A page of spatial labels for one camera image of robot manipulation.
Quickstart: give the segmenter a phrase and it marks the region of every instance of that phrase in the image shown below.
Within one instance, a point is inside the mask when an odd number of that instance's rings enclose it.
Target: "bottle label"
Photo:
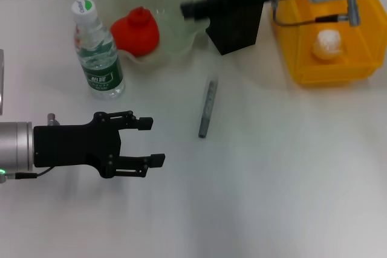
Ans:
[[[120,65],[120,59],[105,69],[87,69],[83,68],[89,86],[97,91],[109,91],[121,84],[123,74]]]

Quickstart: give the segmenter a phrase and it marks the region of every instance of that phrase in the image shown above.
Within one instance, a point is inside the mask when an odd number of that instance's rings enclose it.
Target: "pen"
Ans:
[[[216,90],[218,89],[218,79],[212,79],[207,91],[206,102],[201,116],[199,137],[206,138],[208,127],[210,126],[213,104],[215,102]]]

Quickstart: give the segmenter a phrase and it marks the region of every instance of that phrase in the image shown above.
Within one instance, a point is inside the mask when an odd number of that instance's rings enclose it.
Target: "marker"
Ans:
[[[208,127],[210,126],[213,104],[215,102],[216,90],[218,89],[218,79],[212,79],[207,91],[206,102],[201,116],[199,137],[206,138]]]

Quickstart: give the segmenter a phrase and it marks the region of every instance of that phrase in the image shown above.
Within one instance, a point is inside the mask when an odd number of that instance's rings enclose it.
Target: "bottle cap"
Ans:
[[[96,5],[92,0],[77,0],[71,10],[77,24],[87,24],[98,18]]]

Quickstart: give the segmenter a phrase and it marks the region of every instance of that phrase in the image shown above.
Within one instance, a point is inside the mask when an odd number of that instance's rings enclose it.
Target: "water bottle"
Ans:
[[[77,0],[71,9],[77,24],[75,48],[91,92],[99,98],[118,97],[125,81],[112,34],[92,0]]]

